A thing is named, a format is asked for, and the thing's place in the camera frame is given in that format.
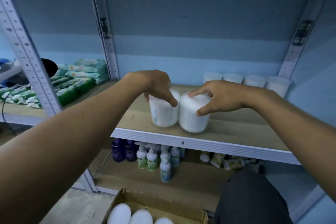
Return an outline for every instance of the purple bottle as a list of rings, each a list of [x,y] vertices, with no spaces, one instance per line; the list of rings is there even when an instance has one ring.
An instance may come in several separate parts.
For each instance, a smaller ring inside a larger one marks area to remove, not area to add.
[[[134,162],[137,160],[137,150],[139,149],[138,145],[134,144],[135,141],[127,140],[125,147],[126,147],[126,160],[128,162]]]
[[[116,138],[111,143],[112,145],[112,158],[115,162],[123,162],[126,158],[125,152],[125,141],[124,139]]]

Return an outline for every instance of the gray pants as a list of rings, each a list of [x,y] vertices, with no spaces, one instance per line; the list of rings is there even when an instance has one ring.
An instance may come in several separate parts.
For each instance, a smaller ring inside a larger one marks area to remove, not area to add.
[[[293,224],[285,200],[265,176],[242,169],[222,187],[216,224]]]

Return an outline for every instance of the finger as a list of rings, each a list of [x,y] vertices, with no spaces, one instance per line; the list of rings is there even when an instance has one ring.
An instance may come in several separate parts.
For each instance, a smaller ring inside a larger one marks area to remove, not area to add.
[[[170,105],[172,107],[176,107],[178,102],[177,100],[173,97],[173,95],[171,94],[170,90],[167,90],[165,93],[164,93],[164,98],[163,98],[164,101],[170,103]]]
[[[143,96],[145,97],[146,102],[149,102],[149,95],[148,95],[148,93],[144,93]]]
[[[189,92],[188,93],[188,97],[192,98],[192,97],[195,97],[195,96],[198,96],[198,95],[202,95],[204,93],[208,93],[209,91],[210,91],[210,89],[208,87],[208,84],[205,83],[200,88]]]
[[[215,101],[212,99],[207,105],[198,109],[196,114],[198,116],[204,116],[213,112],[217,112],[217,107]]]

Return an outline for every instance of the cardboard box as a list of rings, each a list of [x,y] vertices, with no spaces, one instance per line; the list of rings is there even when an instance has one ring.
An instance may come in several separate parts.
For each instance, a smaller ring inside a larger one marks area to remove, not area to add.
[[[115,196],[102,224],[107,224],[111,210],[118,204],[125,203],[131,208],[132,215],[140,209],[146,209],[153,217],[153,223],[159,218],[169,218],[174,224],[208,224],[208,215],[202,209],[196,209],[179,202],[168,201],[142,192],[122,189]]]

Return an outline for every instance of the metal shelving unit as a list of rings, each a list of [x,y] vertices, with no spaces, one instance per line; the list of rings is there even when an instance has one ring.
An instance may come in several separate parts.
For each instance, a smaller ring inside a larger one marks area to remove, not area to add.
[[[102,43],[102,51],[104,53],[110,79],[119,78],[119,70],[117,57],[114,49],[113,34],[110,26],[110,20],[107,11],[106,0],[92,0],[93,9],[96,15],[97,26]],[[307,42],[310,32],[316,22],[318,15],[323,7],[325,0],[308,0],[306,8],[298,23],[296,33],[288,48],[287,55],[283,61],[283,65],[279,71],[279,76],[290,78],[300,54]],[[18,123],[26,125],[37,125],[47,117],[55,115],[62,110],[46,71],[42,65],[40,56],[38,55],[34,43],[22,19],[19,17],[12,0],[0,0],[0,19],[6,33],[12,42],[15,54],[24,68],[24,71],[33,85],[36,93],[41,100],[41,104],[45,114],[39,116],[20,115],[17,113],[5,113],[5,120],[8,123]],[[299,165],[300,163],[290,151],[275,150],[270,148],[253,147],[241,144],[225,143],[211,141],[199,138],[182,137],[167,135],[161,133],[151,133],[141,130],[132,130],[125,128],[116,128],[111,135],[123,139],[132,139],[150,143],[166,144],[170,146],[178,146],[189,149],[215,151],[225,154],[241,155],[251,158],[259,158],[276,162],[284,162]],[[115,191],[107,188],[96,187],[92,174],[86,170],[81,177],[81,183],[75,183],[75,188],[86,189],[89,192],[106,192],[115,193]],[[303,202],[295,212],[295,218],[299,219],[307,209],[309,209],[317,200],[321,198],[321,189],[316,188]]]

